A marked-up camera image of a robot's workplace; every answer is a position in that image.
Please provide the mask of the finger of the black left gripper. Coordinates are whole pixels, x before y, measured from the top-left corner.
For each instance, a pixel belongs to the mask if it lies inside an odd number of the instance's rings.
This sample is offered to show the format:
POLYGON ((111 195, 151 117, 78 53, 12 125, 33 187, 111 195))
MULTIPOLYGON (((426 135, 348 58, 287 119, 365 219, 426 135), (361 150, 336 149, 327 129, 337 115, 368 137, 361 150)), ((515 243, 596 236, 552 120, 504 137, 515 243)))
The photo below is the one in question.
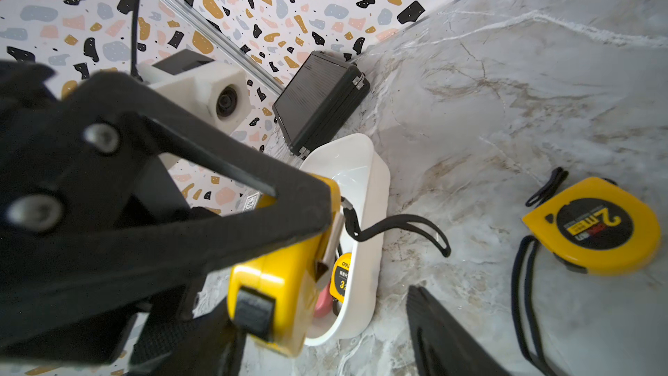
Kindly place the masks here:
POLYGON ((121 151, 121 112, 138 101, 123 87, 141 83, 100 72, 59 100, 52 75, 1 64, 4 362, 109 364, 140 313, 188 321, 184 303, 208 273, 331 224, 322 180, 244 144, 252 177, 233 180, 273 203, 225 217, 190 207, 170 174, 142 179, 121 151))

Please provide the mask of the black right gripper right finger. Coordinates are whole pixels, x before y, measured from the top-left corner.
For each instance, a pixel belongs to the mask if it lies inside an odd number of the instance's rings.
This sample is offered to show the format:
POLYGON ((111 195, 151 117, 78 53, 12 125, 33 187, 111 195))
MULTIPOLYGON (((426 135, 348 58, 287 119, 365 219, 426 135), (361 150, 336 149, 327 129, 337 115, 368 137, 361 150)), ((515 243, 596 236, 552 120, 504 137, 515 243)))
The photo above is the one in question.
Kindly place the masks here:
POLYGON ((426 288, 409 287, 406 314, 418 374, 508 374, 426 288))

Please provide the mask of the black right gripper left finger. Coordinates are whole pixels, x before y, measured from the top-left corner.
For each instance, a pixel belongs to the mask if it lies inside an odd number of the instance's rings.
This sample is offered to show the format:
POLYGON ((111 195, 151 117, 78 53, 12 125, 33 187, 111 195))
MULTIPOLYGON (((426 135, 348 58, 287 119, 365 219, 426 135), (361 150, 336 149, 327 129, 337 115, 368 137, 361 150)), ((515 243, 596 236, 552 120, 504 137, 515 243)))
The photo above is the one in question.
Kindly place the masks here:
POLYGON ((246 334, 220 302, 195 320, 151 313, 130 357, 129 375, 238 375, 246 334))

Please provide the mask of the yellow 3m tape measure large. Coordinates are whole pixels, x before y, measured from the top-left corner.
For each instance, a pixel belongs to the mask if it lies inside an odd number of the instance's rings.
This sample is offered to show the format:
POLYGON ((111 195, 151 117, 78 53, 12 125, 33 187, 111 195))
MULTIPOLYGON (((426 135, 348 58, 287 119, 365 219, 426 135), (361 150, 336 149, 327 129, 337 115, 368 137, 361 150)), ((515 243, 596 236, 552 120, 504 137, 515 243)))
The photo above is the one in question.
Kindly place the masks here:
POLYGON ((331 179, 322 181, 331 193, 332 220, 323 233, 231 270, 227 306, 233 323, 259 346, 290 358, 303 350, 318 295, 331 282, 334 264, 344 254, 342 231, 363 243, 400 229, 426 238, 445 258, 452 253, 443 231, 417 215, 394 215, 363 230, 339 185, 331 179))

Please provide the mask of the yellow 2m tape measure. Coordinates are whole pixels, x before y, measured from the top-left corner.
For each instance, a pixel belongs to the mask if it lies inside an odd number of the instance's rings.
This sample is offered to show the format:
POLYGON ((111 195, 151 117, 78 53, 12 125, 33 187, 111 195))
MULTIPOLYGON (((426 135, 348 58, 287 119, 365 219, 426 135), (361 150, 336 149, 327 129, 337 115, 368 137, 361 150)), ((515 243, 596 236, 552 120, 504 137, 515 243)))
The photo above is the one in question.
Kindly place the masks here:
POLYGON ((556 373, 546 355, 532 294, 535 261, 544 247, 574 273, 619 276, 651 263, 661 243, 649 205, 607 178, 589 177, 562 190, 569 172, 557 167, 528 198, 511 270, 511 316, 520 353, 541 374, 556 373))

